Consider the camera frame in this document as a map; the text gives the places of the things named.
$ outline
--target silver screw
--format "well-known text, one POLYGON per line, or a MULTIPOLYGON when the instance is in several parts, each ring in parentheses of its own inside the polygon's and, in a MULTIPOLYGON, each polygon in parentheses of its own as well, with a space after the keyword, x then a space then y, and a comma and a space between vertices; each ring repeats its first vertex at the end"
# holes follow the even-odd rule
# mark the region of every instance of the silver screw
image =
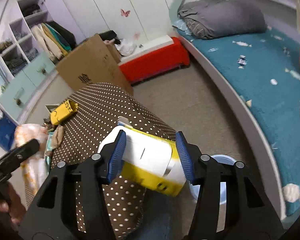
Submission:
POLYGON ((58 162, 58 164, 57 164, 58 168, 62 168, 65 165, 66 165, 66 162, 64 162, 64 161, 58 162))
POLYGON ((209 155, 203 154, 200 156, 200 159, 203 160, 204 162, 206 162, 206 161, 210 160, 210 157, 209 157, 209 155))
POLYGON ((244 167, 244 163, 243 162, 237 162, 235 164, 239 169, 242 169, 244 167))
POLYGON ((95 153, 94 155, 91 156, 91 159, 94 161, 97 161, 100 158, 101 158, 101 155, 99 153, 95 153))

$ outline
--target mint green drawer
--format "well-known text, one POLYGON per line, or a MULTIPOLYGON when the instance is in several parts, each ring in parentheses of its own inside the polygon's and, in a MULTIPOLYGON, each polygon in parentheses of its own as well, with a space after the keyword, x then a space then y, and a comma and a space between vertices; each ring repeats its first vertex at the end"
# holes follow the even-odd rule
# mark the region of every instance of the mint green drawer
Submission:
POLYGON ((4 107, 5 111, 10 114, 14 119, 17 119, 21 111, 30 99, 31 95, 35 92, 36 87, 30 81, 23 71, 11 81, 6 90, 0 96, 0 104, 4 107), (16 99, 20 99, 21 104, 18 106, 16 99))
POLYGON ((38 55, 31 63, 29 63, 23 72, 31 80, 31 82, 38 87, 46 76, 54 70, 55 65, 49 59, 48 55, 43 52, 38 55))

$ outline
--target blue ribbed rubber pad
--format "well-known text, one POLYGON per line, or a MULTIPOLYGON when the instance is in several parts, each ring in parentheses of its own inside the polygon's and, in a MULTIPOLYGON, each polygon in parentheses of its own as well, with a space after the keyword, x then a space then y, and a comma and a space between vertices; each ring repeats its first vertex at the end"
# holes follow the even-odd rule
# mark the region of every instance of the blue ribbed rubber pad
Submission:
POLYGON ((179 132, 176 133, 176 147, 186 179, 192 183, 194 180, 193 163, 179 132))
POLYGON ((122 131, 122 134, 119 138, 119 141, 114 149, 114 152, 109 161, 109 169, 107 179, 109 183, 111 183, 115 177, 117 177, 119 170, 121 170, 122 166, 122 156, 124 149, 126 148, 127 143, 127 135, 125 131, 122 131))

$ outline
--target mattress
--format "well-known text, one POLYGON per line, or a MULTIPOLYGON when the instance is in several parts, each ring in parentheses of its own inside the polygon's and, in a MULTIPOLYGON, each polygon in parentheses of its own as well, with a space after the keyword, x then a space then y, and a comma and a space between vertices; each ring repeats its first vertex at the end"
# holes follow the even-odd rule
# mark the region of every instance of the mattress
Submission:
POLYGON ((265 33, 214 40, 178 32, 250 105, 278 166, 286 215, 292 215, 300 207, 300 45, 270 27, 265 33))

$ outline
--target gray pillow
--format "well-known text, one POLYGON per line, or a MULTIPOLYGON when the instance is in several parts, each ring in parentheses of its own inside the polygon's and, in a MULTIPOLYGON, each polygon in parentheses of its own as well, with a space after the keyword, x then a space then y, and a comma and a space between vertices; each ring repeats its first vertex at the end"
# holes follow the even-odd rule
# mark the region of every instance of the gray pillow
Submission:
POLYGON ((180 7, 178 14, 198 38, 210 40, 244 33, 262 33, 261 10, 249 0, 200 0, 180 7))

